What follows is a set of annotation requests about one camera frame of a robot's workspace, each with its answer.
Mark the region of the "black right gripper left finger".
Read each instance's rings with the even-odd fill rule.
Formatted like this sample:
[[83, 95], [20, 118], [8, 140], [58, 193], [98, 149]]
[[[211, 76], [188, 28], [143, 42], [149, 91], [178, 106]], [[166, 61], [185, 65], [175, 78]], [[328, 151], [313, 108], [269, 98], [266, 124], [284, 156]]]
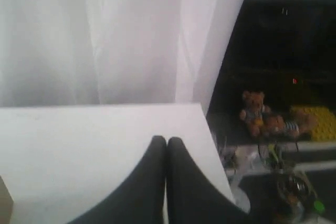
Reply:
[[165, 175], [166, 140], [157, 135], [121, 185], [70, 223], [163, 223]]

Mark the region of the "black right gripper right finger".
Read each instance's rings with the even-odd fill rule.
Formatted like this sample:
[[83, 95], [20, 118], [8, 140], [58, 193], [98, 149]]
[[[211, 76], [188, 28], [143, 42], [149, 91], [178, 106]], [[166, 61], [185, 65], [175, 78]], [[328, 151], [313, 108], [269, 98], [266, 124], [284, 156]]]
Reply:
[[166, 196], [169, 223], [254, 222], [212, 185], [178, 137], [167, 144]]

